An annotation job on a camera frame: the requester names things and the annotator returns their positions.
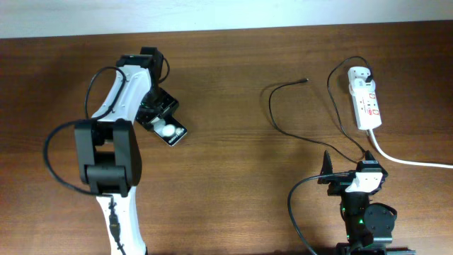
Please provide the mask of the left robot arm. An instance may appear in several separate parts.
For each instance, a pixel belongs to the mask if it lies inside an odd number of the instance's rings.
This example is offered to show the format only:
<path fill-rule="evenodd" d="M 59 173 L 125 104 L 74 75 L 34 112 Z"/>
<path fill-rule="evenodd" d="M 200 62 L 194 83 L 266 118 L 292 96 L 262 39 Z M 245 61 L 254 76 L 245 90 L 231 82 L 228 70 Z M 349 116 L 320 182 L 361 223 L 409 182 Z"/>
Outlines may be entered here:
<path fill-rule="evenodd" d="M 160 87 L 170 70 L 155 47 L 122 55 L 115 81 L 101 107 L 75 125 L 81 181 L 96 195 L 112 254 L 147 254 L 136 206 L 142 157 L 134 124 L 174 146 L 187 133 L 173 114 L 179 102 Z"/>

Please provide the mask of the white power strip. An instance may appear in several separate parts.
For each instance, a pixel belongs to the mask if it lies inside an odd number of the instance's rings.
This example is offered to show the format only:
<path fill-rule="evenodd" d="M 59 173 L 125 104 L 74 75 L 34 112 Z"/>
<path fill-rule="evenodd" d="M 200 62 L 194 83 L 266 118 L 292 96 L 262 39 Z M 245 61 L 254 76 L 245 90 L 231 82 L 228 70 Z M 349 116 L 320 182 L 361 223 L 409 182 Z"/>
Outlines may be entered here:
<path fill-rule="evenodd" d="M 348 80 L 362 78 L 366 82 L 371 72 L 366 67 L 351 67 L 348 70 Z M 355 119 L 359 130 L 373 130 L 382 124 L 381 114 L 377 103 L 376 92 L 362 93 L 352 96 Z"/>

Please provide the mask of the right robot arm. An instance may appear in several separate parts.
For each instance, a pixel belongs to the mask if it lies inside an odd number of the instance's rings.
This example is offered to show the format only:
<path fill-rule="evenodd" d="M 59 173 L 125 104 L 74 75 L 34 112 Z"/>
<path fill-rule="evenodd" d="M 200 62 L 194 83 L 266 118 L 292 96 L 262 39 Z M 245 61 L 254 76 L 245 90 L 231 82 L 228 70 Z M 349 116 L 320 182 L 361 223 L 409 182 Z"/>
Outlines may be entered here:
<path fill-rule="evenodd" d="M 409 248 L 389 248 L 398 216 L 397 210 L 383 203 L 373 203 L 371 196 L 382 189 L 388 172 L 365 152 L 353 170 L 335 173 L 330 154 L 325 152 L 319 184 L 327 184 L 329 196 L 341 197 L 340 216 L 345 223 L 346 243 L 338 243 L 335 253 L 340 255 L 415 254 Z"/>

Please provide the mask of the black smartphone with lit screen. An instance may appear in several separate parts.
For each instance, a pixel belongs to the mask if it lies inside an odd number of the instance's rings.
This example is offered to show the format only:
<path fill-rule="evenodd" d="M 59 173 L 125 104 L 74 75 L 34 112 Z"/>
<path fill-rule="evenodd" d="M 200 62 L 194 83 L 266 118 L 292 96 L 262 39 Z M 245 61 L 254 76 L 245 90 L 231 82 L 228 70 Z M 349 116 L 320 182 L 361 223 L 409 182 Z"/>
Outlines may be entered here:
<path fill-rule="evenodd" d="M 153 131 L 169 146 L 176 145 L 188 132 L 173 116 L 152 123 Z"/>

